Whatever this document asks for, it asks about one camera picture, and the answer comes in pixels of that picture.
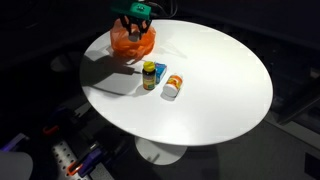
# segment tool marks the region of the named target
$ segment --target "table top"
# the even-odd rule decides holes
[[[138,62],[112,57],[110,34],[87,49],[80,67],[83,91],[115,126],[151,141],[185,146],[234,139],[268,112],[272,82],[259,58],[232,37],[206,26],[154,20],[153,51]],[[142,87],[146,60],[168,66],[152,91]],[[178,96],[162,92],[168,77],[182,73]]]

